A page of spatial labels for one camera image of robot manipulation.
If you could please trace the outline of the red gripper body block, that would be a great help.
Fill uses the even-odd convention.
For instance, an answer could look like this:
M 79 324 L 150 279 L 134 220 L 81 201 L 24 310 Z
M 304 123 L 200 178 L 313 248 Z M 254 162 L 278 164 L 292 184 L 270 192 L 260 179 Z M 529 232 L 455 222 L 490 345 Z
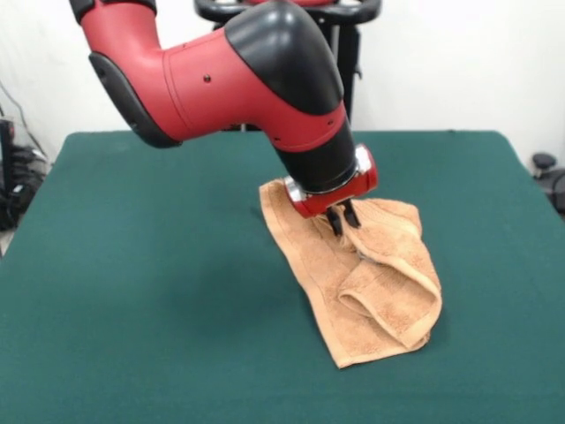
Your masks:
M 356 167 L 353 177 L 336 189 L 325 193 L 308 193 L 293 178 L 290 179 L 290 201 L 303 217 L 322 215 L 338 203 L 363 196 L 378 184 L 378 172 L 370 151 L 355 152 Z

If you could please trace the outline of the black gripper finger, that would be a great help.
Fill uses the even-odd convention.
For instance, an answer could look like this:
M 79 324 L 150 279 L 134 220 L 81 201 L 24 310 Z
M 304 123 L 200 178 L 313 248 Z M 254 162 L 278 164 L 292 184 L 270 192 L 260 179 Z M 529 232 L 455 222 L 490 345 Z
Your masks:
M 352 200 L 345 200 L 342 202 L 342 205 L 343 215 L 348 225 L 352 228 L 359 228 L 361 226 L 361 222 L 359 221 L 357 213 L 353 207 Z
M 326 218 L 335 236 L 341 237 L 343 235 L 343 227 L 339 214 L 333 208 L 328 208 L 326 210 Z

